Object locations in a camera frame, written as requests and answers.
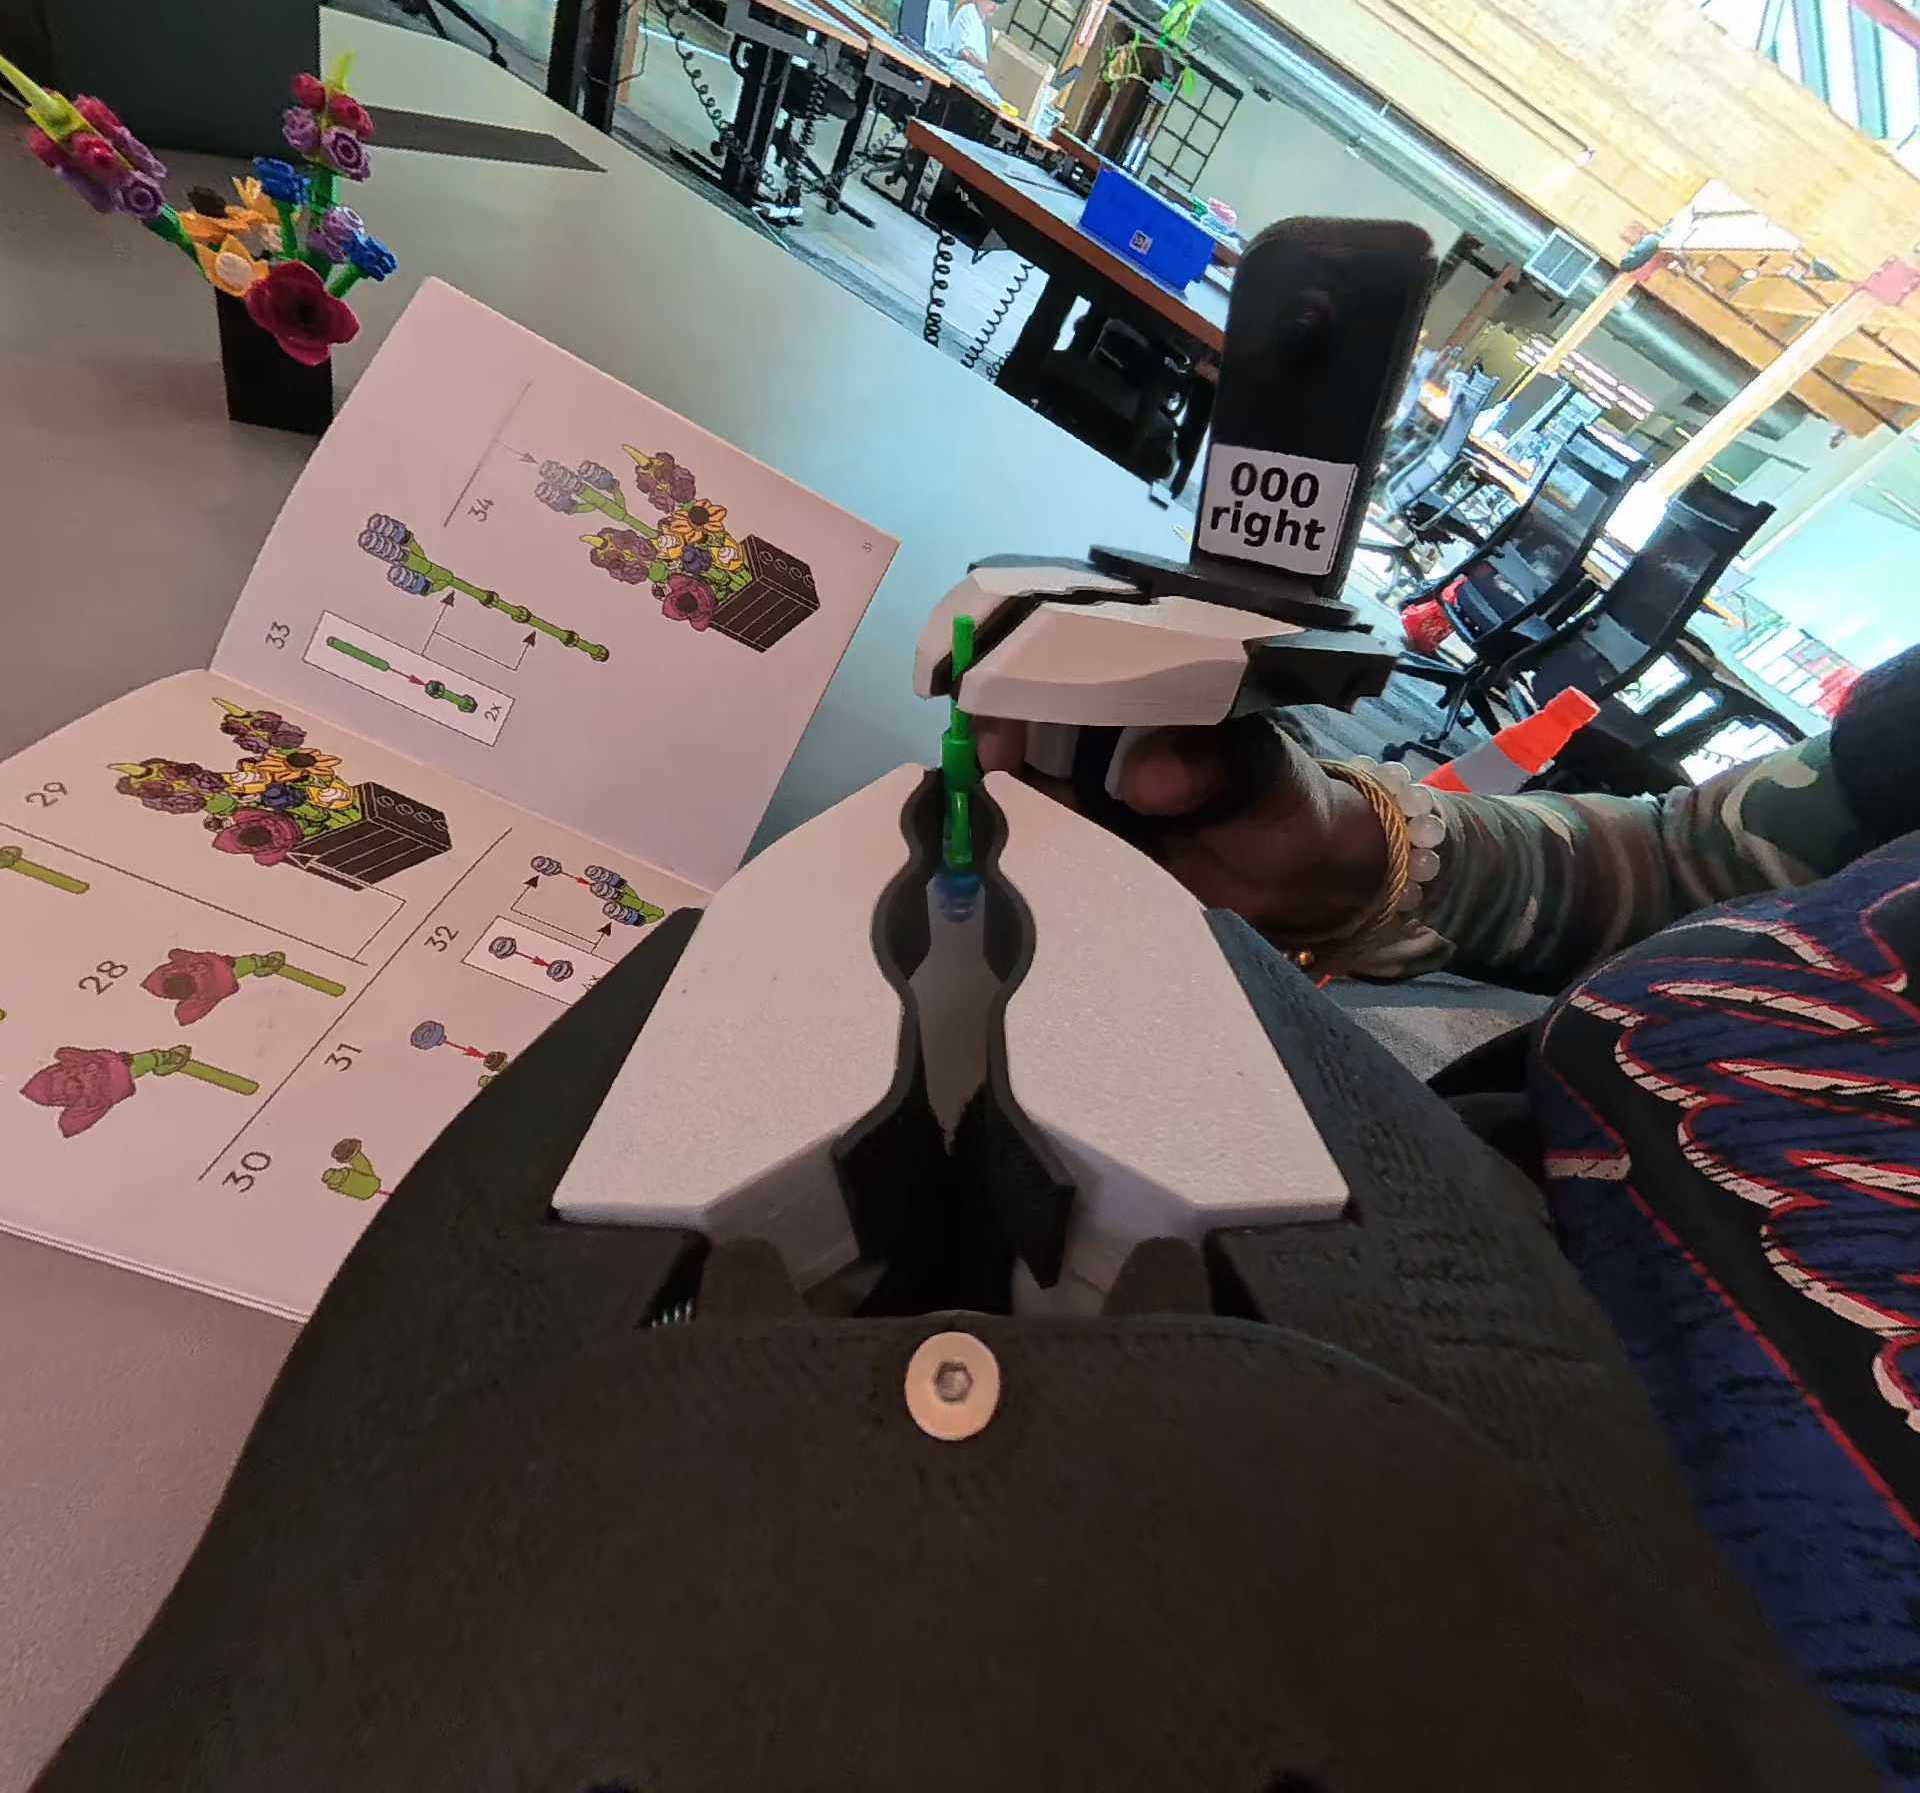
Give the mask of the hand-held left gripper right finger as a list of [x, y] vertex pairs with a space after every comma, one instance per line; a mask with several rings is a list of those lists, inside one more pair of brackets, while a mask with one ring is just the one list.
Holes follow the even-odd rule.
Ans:
[[1338, 1221], [1349, 1182], [1199, 901], [1006, 773], [977, 823], [975, 1153], [1016, 1297], [1104, 1297], [1152, 1239]]

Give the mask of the person's right forearm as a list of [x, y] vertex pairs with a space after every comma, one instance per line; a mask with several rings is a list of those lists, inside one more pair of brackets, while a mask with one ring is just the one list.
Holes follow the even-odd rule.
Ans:
[[1679, 919], [1827, 879], [1916, 831], [1916, 784], [1871, 778], [1837, 741], [1661, 799], [1440, 799], [1440, 869], [1386, 973], [1558, 993]]

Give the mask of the blue storage bin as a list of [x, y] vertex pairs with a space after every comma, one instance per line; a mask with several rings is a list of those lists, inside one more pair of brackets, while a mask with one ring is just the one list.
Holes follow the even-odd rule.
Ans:
[[1177, 203], [1111, 164], [1093, 174], [1076, 229], [1099, 247], [1184, 295], [1213, 265], [1218, 240]]

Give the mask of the black office chair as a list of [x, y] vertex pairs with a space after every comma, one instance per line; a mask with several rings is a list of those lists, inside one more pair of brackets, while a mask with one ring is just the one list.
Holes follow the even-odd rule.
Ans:
[[1495, 726], [1505, 709], [1527, 721], [1548, 700], [1581, 692], [1597, 702], [1597, 714], [1573, 733], [1548, 779], [1568, 791], [1622, 796], [1676, 784], [1676, 737], [1632, 711], [1622, 694], [1681, 643], [1695, 608], [1773, 515], [1773, 502], [1743, 501], [1698, 479], [1608, 586], [1583, 562], [1547, 581], [1513, 539], [1483, 548], [1439, 590], [1443, 618], [1472, 646], [1472, 664], [1405, 664], [1407, 674], [1446, 686], [1452, 699], [1433, 730], [1383, 756], [1440, 755], [1463, 714]]

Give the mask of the wooden office desk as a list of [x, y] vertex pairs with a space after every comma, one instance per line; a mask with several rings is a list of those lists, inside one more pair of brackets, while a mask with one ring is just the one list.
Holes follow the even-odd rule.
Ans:
[[844, 0], [557, 0], [547, 96], [610, 133], [648, 18], [661, 20], [697, 97], [706, 87], [687, 29], [700, 18], [724, 35], [738, 97], [731, 115], [702, 103], [714, 158], [673, 158], [768, 224], [800, 224], [806, 188], [831, 212], [847, 207], [877, 96], [921, 109], [951, 87], [935, 59]]

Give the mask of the person's black lettered jersey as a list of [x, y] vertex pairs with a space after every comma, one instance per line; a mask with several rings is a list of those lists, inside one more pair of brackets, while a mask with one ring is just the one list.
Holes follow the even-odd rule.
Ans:
[[1880, 1789], [1919, 1786], [1916, 836], [1551, 1009], [1548, 1198], [1693, 1510]]

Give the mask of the lego instruction booklet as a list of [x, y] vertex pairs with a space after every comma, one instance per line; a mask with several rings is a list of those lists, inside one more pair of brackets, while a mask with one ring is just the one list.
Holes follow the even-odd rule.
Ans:
[[212, 665], [4, 765], [4, 1235], [309, 1317], [739, 866], [898, 548], [423, 280]]

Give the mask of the green potted plant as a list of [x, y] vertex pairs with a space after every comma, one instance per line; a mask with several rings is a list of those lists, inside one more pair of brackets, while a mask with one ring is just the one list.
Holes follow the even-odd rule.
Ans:
[[1092, 139], [1102, 158], [1122, 168], [1146, 158], [1190, 78], [1186, 51], [1204, 7], [1206, 0], [1174, 0], [1153, 33], [1136, 29], [1108, 53], [1102, 64], [1108, 97]]

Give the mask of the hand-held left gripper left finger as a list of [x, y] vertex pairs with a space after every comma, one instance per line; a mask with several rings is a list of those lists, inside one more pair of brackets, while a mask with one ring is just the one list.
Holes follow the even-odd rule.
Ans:
[[553, 1197], [580, 1228], [774, 1246], [800, 1289], [964, 1301], [964, 1189], [911, 975], [944, 789], [906, 765], [746, 862], [698, 917]]

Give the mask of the person's right hand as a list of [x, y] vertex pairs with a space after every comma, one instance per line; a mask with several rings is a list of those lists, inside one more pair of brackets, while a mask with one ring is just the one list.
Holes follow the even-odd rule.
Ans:
[[1390, 789], [1266, 714], [1149, 730], [1117, 752], [1111, 791], [1202, 907], [1314, 973], [1356, 964], [1410, 905], [1415, 850]]

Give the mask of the lego flower bouquet model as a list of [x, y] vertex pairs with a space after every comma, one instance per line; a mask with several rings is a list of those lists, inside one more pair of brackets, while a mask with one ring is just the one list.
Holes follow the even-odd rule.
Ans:
[[335, 414], [331, 357], [353, 340], [349, 294], [397, 273], [397, 256], [340, 198], [372, 174], [375, 120], [349, 92], [353, 55], [302, 73], [282, 115], [292, 158], [256, 158], [230, 196], [168, 199], [163, 161], [102, 100], [41, 87], [10, 61], [29, 145], [100, 214], [124, 214], [186, 253], [212, 290], [226, 412], [234, 422], [321, 436]]

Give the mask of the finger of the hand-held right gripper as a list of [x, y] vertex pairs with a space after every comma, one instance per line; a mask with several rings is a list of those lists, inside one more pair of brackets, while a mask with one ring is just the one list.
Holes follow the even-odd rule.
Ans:
[[[947, 697], [951, 590], [928, 616], [915, 657], [915, 692]], [[1020, 600], [975, 618], [966, 713], [1056, 726], [1216, 726], [1252, 670], [1256, 616], [1184, 597]]]
[[996, 616], [1020, 600], [1120, 600], [1146, 603], [1148, 592], [1122, 575], [1084, 559], [996, 555], [977, 562], [964, 581], [966, 611]]

